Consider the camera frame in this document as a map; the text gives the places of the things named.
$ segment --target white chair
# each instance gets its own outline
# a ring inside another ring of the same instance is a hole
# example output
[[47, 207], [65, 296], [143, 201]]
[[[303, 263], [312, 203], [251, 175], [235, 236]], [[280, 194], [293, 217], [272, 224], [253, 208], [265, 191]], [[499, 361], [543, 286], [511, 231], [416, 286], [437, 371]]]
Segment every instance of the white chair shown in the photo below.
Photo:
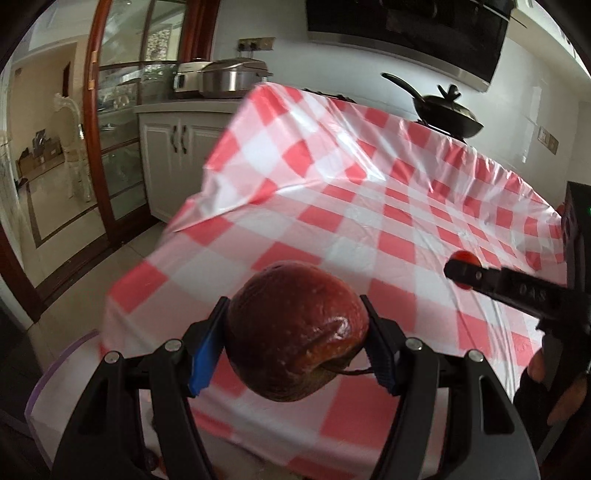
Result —
[[80, 121], [80, 109], [74, 100], [69, 97], [62, 97], [59, 93], [56, 93], [54, 97], [54, 109], [56, 112], [54, 126], [64, 153], [68, 198], [74, 196], [74, 187], [78, 181], [81, 181], [84, 199], [89, 202], [91, 200], [92, 183], [84, 144], [84, 133]]

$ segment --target frying pan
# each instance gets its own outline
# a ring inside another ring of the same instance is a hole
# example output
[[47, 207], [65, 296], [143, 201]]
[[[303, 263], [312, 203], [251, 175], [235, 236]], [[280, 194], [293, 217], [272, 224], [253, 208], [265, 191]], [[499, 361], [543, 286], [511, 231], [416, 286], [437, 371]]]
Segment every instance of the frying pan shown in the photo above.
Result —
[[437, 85], [443, 97], [436, 95], [422, 96], [402, 78], [390, 73], [383, 73], [382, 77], [395, 83], [413, 96], [417, 114], [429, 125], [448, 132], [456, 138], [470, 138], [476, 135], [484, 126], [476, 120], [474, 114], [466, 107], [456, 103], [461, 93], [456, 85], [450, 85], [446, 92]]

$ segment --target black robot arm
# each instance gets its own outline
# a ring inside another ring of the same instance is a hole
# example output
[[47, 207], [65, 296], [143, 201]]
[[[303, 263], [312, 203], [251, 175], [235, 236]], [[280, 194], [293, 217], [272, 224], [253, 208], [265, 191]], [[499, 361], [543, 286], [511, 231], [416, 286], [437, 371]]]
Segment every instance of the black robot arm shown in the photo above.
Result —
[[[423, 466], [438, 388], [449, 389], [449, 412], [437, 479], [539, 478], [534, 452], [517, 411], [485, 357], [434, 352], [380, 318], [362, 296], [370, 327], [365, 349], [378, 383], [400, 396], [372, 480], [417, 480]], [[155, 430], [171, 480], [213, 480], [187, 399], [209, 385], [223, 349], [222, 297], [210, 317], [191, 325], [151, 355], [125, 359], [109, 352], [66, 427], [52, 479], [155, 478], [144, 452], [138, 390], [151, 391]]]

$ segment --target cherry tomato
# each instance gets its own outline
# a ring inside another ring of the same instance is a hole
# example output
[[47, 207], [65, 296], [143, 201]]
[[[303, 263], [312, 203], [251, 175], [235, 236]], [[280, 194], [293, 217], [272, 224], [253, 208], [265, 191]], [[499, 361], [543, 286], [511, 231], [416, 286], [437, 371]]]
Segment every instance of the cherry tomato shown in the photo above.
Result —
[[[469, 252], [467, 250], [458, 250], [449, 259], [450, 260], [459, 260], [460, 262], [470, 263], [470, 264], [476, 265], [478, 267], [482, 266], [482, 264], [480, 263], [480, 260], [478, 260], [478, 257], [476, 255], [474, 255], [472, 252]], [[463, 283], [456, 283], [456, 285], [459, 288], [461, 288], [462, 290], [471, 290], [472, 289], [472, 287], [470, 285], [465, 285]]]

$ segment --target wall switch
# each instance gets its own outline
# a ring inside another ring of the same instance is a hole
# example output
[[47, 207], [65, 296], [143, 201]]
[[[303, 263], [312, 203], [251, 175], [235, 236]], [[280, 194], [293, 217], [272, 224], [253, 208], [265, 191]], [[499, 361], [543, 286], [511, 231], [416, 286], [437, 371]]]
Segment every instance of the wall switch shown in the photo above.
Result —
[[275, 37], [241, 38], [238, 40], [238, 51], [273, 50]]
[[544, 127], [540, 127], [540, 131], [538, 133], [538, 140], [543, 146], [545, 146], [554, 155], [556, 155], [556, 153], [558, 152], [558, 140]]

